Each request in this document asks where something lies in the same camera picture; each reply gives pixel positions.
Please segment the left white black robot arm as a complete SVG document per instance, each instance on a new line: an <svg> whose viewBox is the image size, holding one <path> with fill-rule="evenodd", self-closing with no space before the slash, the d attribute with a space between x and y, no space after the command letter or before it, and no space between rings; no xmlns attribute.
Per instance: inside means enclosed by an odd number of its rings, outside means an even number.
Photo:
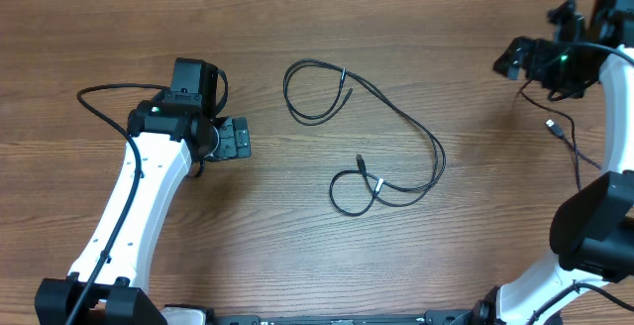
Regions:
<svg viewBox="0 0 634 325"><path fill-rule="evenodd" d="M148 296L153 255L180 184L207 163L246 159L245 118L221 116L226 73L179 57L171 84L133 109L125 127L122 167L103 215L63 279L45 278L35 296L42 324L212 324L212 310L157 308Z"/></svg>

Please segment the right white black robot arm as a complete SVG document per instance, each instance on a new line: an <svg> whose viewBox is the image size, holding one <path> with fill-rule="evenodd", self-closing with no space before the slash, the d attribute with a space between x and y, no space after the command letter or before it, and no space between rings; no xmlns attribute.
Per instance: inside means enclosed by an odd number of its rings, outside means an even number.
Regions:
<svg viewBox="0 0 634 325"><path fill-rule="evenodd" d="M516 280L494 288L462 324L559 324L585 292L633 273L633 0L595 0L585 18L568 0L548 14L552 40L515 38L495 72L539 81L549 100L580 98L595 83L605 101L600 175L557 210L550 249Z"/></svg>

